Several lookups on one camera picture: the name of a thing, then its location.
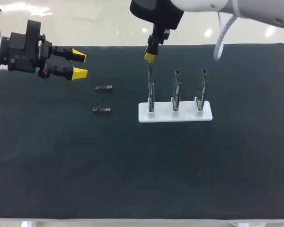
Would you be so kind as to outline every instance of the small black component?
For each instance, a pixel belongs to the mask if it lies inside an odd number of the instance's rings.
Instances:
[[[103,107],[93,107],[93,112],[104,112],[109,113],[111,111],[111,108],[103,108]]]
[[[95,87],[97,91],[111,91],[113,89],[112,85],[97,85]]]
[[[201,72],[202,72],[202,75],[199,80],[198,90],[197,90],[197,95],[196,95],[197,107],[199,111],[203,110],[205,96],[207,92],[207,86],[208,86],[207,71],[201,70]]]

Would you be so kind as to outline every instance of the metal connector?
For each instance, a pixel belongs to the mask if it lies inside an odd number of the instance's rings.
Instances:
[[[93,112],[110,112],[110,108],[93,107]]]
[[[100,90],[111,91],[113,89],[113,86],[112,85],[97,85],[95,89],[98,91]]]

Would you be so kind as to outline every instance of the white robotic arm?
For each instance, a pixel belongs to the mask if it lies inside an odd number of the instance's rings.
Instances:
[[[225,12],[284,28],[284,0],[171,0],[187,12]]]

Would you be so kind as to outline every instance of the dark green mat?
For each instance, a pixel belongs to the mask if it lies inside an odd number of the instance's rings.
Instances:
[[[145,47],[78,47],[86,80],[0,72],[0,218],[284,218],[284,45],[161,46],[156,101],[207,69],[211,122],[138,122]],[[113,85],[97,93],[95,85]],[[94,115],[94,106],[111,107]]]

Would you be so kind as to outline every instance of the robot end effector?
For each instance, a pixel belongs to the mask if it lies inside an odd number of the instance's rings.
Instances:
[[[152,34],[148,38],[145,60],[153,61],[158,55],[159,44],[169,37],[170,29],[176,29],[184,11],[170,0],[132,0],[130,11],[136,17],[153,23]]]
[[[51,54],[81,62],[85,62],[86,55],[73,48],[52,46],[52,43],[46,41],[45,35],[40,35],[40,29],[40,22],[29,20],[24,35],[11,33],[10,37],[4,37],[0,32],[0,64],[7,65],[10,71],[37,72],[42,78],[49,78],[50,74],[68,80],[86,77],[87,70],[47,63]]]

